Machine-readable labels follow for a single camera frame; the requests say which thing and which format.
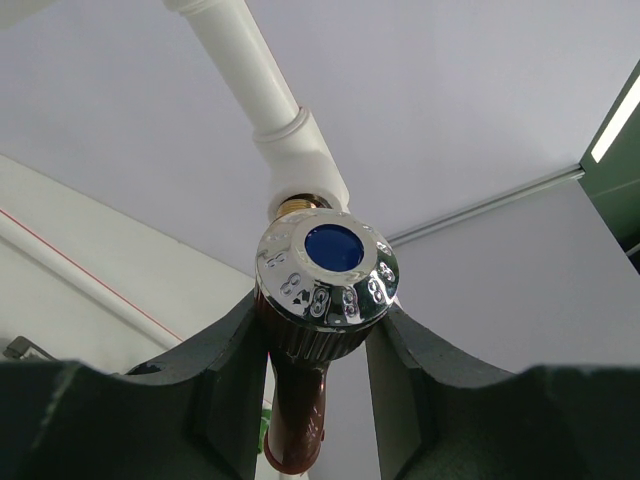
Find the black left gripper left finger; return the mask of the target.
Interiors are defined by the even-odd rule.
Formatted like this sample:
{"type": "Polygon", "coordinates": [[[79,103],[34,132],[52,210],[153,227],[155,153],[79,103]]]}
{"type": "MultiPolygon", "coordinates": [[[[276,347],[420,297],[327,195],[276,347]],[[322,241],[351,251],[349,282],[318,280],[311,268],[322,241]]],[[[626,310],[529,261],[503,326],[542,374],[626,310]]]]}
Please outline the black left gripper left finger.
{"type": "Polygon", "coordinates": [[[125,375],[1,365],[5,479],[251,479],[266,347],[252,295],[125,375]]]}

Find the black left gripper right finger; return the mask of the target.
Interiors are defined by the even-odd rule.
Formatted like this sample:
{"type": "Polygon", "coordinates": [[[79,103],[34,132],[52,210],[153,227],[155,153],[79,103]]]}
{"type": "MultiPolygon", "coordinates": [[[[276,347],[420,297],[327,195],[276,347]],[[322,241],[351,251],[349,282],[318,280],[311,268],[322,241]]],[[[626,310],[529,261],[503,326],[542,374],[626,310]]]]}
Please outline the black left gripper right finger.
{"type": "Polygon", "coordinates": [[[366,341],[385,479],[635,479],[639,371],[511,373],[393,307],[366,341]]]}

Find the white PVC pipe frame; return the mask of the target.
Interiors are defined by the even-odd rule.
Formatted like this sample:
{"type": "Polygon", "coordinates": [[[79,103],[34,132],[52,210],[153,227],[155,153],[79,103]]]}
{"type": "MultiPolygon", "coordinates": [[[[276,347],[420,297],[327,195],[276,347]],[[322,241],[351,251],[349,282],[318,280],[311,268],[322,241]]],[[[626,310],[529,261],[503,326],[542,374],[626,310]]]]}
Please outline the white PVC pipe frame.
{"type": "Polygon", "coordinates": [[[348,194],[242,1],[1,5],[1,334],[118,370],[249,288],[265,214],[348,194]]]}

